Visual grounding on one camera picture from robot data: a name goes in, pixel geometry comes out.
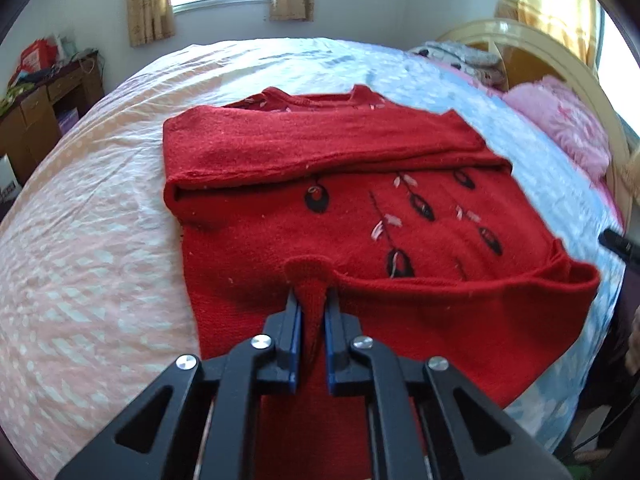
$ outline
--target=white paper bag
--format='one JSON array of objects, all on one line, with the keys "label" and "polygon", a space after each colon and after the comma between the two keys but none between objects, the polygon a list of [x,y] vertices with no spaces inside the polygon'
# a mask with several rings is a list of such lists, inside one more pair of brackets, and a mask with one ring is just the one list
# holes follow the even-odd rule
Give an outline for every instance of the white paper bag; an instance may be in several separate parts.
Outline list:
[{"label": "white paper bag", "polygon": [[22,187],[14,175],[8,156],[0,158],[0,203],[15,199]]}]

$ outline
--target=wooden cabinet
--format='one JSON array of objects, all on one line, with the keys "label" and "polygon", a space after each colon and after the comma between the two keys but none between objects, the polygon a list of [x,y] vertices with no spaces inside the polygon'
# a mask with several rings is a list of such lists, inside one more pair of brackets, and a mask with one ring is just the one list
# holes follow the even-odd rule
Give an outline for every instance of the wooden cabinet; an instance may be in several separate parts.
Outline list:
[{"label": "wooden cabinet", "polygon": [[96,52],[65,66],[0,117],[0,156],[9,157],[20,184],[60,140],[56,115],[77,108],[82,117],[103,97]]}]

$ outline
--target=wooden headboard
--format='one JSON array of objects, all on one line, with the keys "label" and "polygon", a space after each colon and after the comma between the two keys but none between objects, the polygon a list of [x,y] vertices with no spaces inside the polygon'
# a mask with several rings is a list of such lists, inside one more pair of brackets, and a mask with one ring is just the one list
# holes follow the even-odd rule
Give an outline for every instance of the wooden headboard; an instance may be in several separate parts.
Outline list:
[{"label": "wooden headboard", "polygon": [[633,197],[625,186],[623,173],[631,154],[618,115],[591,69],[552,37],[515,20],[495,18],[467,23],[438,38],[447,40],[500,56],[507,75],[504,90],[537,81],[544,75],[553,75],[574,90],[609,135],[612,160],[607,170],[607,186],[628,226]]}]

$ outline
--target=bed sheet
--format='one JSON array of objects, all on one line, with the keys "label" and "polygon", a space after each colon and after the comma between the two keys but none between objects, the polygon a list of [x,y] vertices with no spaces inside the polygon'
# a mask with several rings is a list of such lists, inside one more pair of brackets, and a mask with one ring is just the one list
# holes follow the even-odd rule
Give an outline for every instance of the bed sheet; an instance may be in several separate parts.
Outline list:
[{"label": "bed sheet", "polygon": [[568,252],[600,269],[580,338],[506,410],[547,449],[557,445],[624,270],[597,243],[617,222],[588,179],[499,98],[421,57],[346,41],[252,40],[191,46],[124,82],[64,137],[0,225],[0,425],[41,480],[177,355],[198,352],[180,231],[161,197],[164,120],[272,85],[300,94],[355,83],[400,104],[457,110],[512,161]]}]

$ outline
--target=wall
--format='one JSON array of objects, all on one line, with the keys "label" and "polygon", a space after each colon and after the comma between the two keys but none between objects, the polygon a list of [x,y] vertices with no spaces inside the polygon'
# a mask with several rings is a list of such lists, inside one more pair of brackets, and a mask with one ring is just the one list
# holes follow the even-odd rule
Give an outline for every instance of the wall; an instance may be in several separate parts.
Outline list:
[{"label": "wall", "polygon": [[131,48],[126,0],[31,0],[0,46],[0,88],[20,52],[37,38],[72,31],[80,50],[97,47],[104,84],[114,89],[151,61],[190,44],[275,37],[329,37],[405,48],[493,14],[496,0],[316,0],[315,20],[270,22],[265,3],[229,4],[176,15],[177,35]]}]

